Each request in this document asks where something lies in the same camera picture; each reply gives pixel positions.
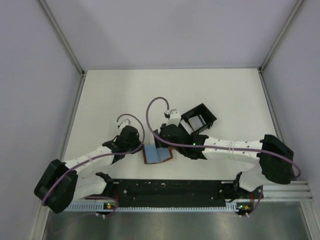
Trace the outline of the brown leather card holder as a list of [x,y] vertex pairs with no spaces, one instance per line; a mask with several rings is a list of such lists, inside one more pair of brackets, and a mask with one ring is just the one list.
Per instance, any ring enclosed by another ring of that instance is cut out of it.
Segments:
[[157,148],[155,145],[145,145],[143,148],[143,162],[146,165],[160,164],[173,159],[171,148]]

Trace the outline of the credit cards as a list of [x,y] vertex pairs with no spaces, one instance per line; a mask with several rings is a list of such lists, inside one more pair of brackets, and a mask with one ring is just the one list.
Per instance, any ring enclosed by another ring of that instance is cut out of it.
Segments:
[[201,115],[193,116],[188,120],[182,119],[181,123],[184,124],[185,126],[188,126],[189,129],[190,130],[192,129],[194,132],[199,130],[205,125],[204,119],[202,118]]

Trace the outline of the black card rack box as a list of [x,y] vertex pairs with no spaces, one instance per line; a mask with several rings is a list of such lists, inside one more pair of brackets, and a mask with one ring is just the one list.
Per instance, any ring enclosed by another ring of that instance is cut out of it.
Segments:
[[201,103],[181,115],[179,127],[185,130],[189,135],[197,135],[204,130],[210,129],[216,120],[216,116],[204,103]]

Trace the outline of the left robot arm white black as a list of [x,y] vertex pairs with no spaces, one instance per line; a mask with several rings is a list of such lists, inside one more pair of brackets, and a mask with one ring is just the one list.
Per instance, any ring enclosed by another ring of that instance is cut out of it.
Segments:
[[144,133],[126,125],[113,139],[85,155],[51,161],[34,189],[35,196],[55,214],[63,212],[73,201],[116,197],[113,180],[103,172],[103,167],[141,151],[144,140]]

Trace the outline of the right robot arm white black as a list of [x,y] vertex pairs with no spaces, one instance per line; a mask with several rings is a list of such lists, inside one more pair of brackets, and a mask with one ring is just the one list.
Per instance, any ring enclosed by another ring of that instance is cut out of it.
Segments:
[[251,169],[240,171],[233,182],[233,192],[239,198],[245,198],[264,184],[288,185],[294,178],[291,164],[294,152],[271,134],[257,141],[231,141],[189,134],[170,124],[154,130],[153,136],[161,147],[171,147],[188,159],[252,164]]

